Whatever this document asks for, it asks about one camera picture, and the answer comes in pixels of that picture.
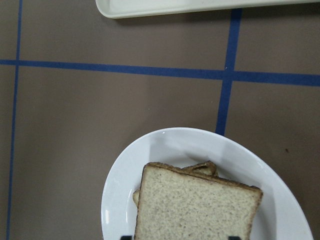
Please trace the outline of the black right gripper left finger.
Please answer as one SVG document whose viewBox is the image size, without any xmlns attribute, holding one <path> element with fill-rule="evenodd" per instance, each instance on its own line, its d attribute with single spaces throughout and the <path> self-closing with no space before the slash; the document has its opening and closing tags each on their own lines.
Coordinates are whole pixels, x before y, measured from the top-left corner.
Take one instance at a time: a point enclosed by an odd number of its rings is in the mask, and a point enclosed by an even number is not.
<svg viewBox="0 0 320 240">
<path fill-rule="evenodd" d="M 120 240 L 132 240 L 132 236 L 131 235 L 122 235 L 120 237 Z"/>
</svg>

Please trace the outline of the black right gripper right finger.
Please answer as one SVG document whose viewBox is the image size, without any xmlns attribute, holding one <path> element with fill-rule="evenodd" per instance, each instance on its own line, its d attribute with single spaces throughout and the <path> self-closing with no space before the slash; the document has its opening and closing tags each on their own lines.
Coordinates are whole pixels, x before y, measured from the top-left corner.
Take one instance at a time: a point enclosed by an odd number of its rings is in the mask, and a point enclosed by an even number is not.
<svg viewBox="0 0 320 240">
<path fill-rule="evenodd" d="M 228 240 L 241 240 L 239 236 L 228 236 Z"/>
</svg>

